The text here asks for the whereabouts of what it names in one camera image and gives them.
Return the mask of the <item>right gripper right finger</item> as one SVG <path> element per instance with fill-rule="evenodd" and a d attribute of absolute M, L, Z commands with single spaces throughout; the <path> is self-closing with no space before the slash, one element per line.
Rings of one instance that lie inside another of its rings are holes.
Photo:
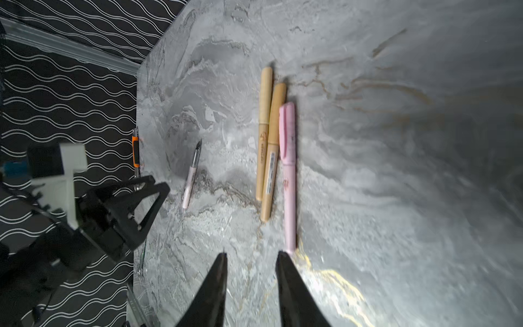
<path fill-rule="evenodd" d="M 330 326 L 303 282 L 290 255 L 280 251 L 276 259 L 282 326 Z"/>

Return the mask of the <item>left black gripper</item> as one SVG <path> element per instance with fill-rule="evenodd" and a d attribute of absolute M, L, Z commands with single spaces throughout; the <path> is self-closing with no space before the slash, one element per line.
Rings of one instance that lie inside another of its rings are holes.
<path fill-rule="evenodd" d="M 107 185 L 102 199 L 91 189 L 76 200 L 78 227 L 94 247 L 118 262 L 146 240 L 169 193 L 169 185 L 152 176 Z"/>

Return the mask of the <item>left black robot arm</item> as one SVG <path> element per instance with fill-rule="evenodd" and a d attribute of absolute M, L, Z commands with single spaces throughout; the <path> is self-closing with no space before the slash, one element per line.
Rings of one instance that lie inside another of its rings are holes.
<path fill-rule="evenodd" d="M 12 256 L 2 245 L 1 325 L 19 326 L 24 314 L 102 254 L 119 262 L 136 250 L 169 193 L 152 176 L 94 187 L 76 200 L 77 228 L 59 222 Z"/>

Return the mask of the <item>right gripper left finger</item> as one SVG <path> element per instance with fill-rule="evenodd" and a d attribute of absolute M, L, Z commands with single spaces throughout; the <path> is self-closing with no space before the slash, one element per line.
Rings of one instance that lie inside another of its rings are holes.
<path fill-rule="evenodd" d="M 227 253 L 219 253 L 177 326 L 223 326 L 227 292 Z"/>

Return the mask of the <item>pink pen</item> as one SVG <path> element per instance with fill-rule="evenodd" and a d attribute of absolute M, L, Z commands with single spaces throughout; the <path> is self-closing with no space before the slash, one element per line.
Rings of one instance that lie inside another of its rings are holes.
<path fill-rule="evenodd" d="M 296 108 L 293 102 L 279 109 L 279 148 L 283 165 L 285 250 L 296 250 Z"/>
<path fill-rule="evenodd" d="M 202 139 L 200 139 L 196 145 L 196 148 L 195 148 L 195 151 L 193 154 L 192 163 L 191 163 L 191 166 L 189 167 L 189 172 L 188 172 L 188 176 L 187 176 L 187 181 L 186 181 L 185 190 L 184 190 L 184 194 L 183 194 L 183 201 L 182 201 L 183 210 L 187 210 L 189 207 L 193 184 L 194 184 L 194 180 L 196 177 L 197 168 L 198 168 L 198 164 L 199 164 L 199 160 L 200 160 L 201 150 L 202 150 Z"/>

